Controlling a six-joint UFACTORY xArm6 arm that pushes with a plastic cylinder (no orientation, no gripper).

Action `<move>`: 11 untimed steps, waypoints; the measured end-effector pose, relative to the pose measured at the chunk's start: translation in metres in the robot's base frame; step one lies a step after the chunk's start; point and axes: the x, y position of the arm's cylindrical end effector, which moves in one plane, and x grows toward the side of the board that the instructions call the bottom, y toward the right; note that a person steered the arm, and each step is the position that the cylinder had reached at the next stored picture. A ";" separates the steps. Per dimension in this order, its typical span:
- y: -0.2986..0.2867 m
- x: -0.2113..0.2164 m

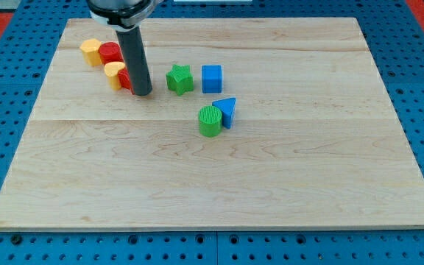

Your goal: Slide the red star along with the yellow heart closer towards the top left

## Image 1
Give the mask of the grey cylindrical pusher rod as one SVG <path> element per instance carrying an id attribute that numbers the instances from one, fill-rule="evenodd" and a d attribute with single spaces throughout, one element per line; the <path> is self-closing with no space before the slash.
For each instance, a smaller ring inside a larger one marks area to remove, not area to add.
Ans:
<path id="1" fill-rule="evenodd" d="M 136 96 L 148 96 L 152 92 L 152 83 L 140 29 L 135 27 L 130 31 L 117 31 L 116 35 L 133 93 Z"/>

